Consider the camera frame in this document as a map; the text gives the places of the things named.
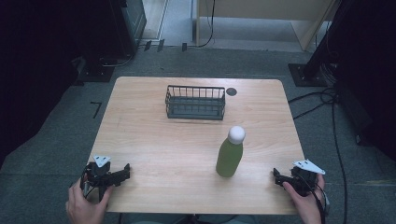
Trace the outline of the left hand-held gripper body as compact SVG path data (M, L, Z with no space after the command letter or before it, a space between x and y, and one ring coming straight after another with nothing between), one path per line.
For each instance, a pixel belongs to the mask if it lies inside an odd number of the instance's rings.
M84 198L87 198L92 190L98 189L99 201L102 201L108 187L120 185L122 171L111 173L110 165L110 157L94 155L93 161L85 166L80 178Z

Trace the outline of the green bottle with white cap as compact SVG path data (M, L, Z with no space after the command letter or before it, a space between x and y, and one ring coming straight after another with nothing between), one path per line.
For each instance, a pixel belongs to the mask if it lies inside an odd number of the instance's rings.
M231 177L236 172L243 156L243 142L246 137L245 130L240 126L233 126L227 138L219 148L216 171L220 176Z

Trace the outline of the dark equipment cabinet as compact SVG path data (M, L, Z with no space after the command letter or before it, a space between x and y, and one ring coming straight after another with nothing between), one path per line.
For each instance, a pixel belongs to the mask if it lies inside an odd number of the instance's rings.
M147 24L142 0L107 0L110 11L110 33L115 37L114 56L134 56Z

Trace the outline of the black wire basket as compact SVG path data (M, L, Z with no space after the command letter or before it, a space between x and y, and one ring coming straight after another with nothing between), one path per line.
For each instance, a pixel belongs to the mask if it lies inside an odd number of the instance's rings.
M165 106L169 119L223 120L225 89L168 85Z

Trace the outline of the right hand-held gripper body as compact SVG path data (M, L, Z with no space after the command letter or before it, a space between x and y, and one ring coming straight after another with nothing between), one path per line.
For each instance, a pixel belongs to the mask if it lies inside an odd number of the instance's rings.
M294 190L301 196L315 189L317 174L325 175L326 172L310 160L295 161L290 170L291 176L282 178L283 182L292 185Z

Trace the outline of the person's right hand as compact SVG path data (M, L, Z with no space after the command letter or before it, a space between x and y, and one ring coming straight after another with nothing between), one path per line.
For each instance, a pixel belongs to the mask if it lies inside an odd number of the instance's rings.
M304 224L322 224L322 208L318 207L318 200L324 203L321 191L325 187L325 181L322 175L317 174L318 186L315 193L309 193L306 196L299 195L291 184L285 182L283 188L291 197L294 206Z

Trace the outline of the black stand with base plate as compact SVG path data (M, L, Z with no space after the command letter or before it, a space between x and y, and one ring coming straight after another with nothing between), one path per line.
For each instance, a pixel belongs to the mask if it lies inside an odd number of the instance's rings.
M320 72L320 67L331 60L336 60L340 55L337 44L342 39L344 20L353 0L339 0L332 24L326 30L325 36L320 41L307 63L289 63L288 68L296 87L326 87L327 82Z

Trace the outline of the light wooden cabinet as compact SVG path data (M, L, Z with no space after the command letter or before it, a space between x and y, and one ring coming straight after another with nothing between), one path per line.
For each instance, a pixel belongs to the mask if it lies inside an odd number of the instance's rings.
M291 21L302 50L307 50L338 0L191 0L196 9L195 40L202 17Z

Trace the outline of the black stand base plate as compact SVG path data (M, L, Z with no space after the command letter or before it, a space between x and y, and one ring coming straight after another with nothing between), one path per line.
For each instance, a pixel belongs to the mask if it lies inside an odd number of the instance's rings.
M89 65L84 59L78 65L78 81L81 82L109 82L112 78L114 67Z

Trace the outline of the person's left hand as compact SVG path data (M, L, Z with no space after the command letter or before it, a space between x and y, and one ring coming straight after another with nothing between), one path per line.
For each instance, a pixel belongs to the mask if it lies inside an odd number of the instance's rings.
M71 224L102 224L113 187L109 187L101 202L90 203L80 188L79 178L68 189L68 201L65 203L66 214Z

